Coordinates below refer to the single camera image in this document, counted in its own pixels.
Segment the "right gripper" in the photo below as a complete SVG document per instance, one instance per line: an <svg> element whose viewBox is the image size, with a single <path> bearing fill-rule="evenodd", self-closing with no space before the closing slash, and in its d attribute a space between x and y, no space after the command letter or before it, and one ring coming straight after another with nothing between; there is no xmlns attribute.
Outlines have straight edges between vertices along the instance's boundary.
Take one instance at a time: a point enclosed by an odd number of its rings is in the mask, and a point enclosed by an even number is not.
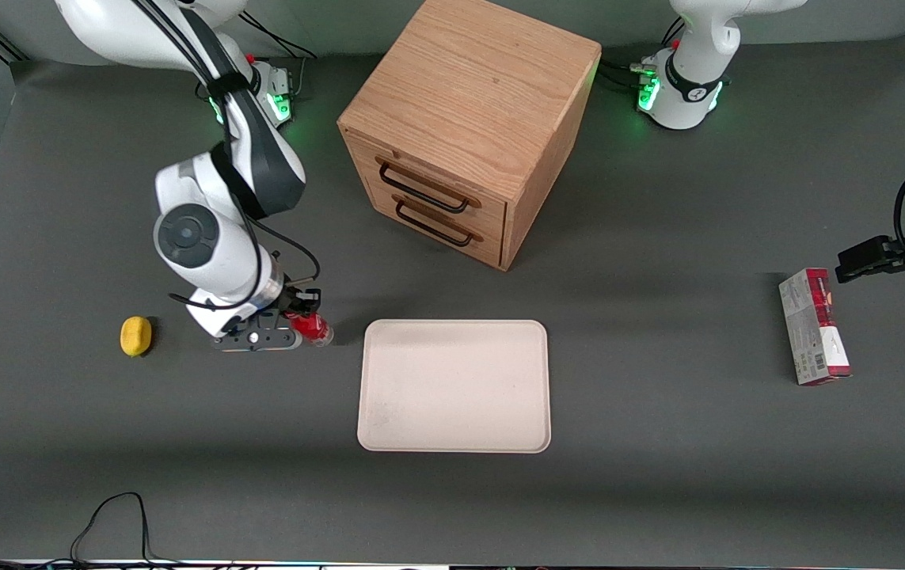
<svg viewBox="0 0 905 570"><path fill-rule="evenodd" d="M196 288L188 300L192 305L185 306L191 318L198 326L212 338L223 338L253 317L257 311L263 310L272 304L272 300L265 295L256 295L238 308L208 308L213 306L227 306L224 302L208 291ZM319 288L287 288L284 292L284 313L277 308L259 312L259 329L263 331L278 331L278 329L291 329L291 323L286 315L311 315L317 314L321 308L321 289Z"/></svg>

